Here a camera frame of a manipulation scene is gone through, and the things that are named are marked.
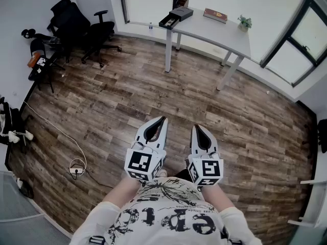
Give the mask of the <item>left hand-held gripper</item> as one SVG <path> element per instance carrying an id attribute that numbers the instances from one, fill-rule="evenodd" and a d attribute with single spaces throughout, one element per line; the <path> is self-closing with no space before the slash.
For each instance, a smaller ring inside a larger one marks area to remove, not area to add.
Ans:
<path id="1" fill-rule="evenodd" d="M 139 127 L 132 147 L 127 149 L 124 170 L 127 176 L 141 182 L 152 182 L 162 168 L 166 151 L 168 118 L 159 116 Z"/>

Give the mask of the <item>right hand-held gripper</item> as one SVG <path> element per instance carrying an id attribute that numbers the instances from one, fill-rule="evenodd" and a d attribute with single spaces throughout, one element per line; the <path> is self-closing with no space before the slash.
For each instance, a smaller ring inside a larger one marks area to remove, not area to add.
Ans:
<path id="1" fill-rule="evenodd" d="M 192 182 L 198 187 L 217 185 L 223 178 L 224 161 L 217 153 L 216 138 L 205 127 L 194 125 L 191 130 L 190 149 L 188 171 Z"/>

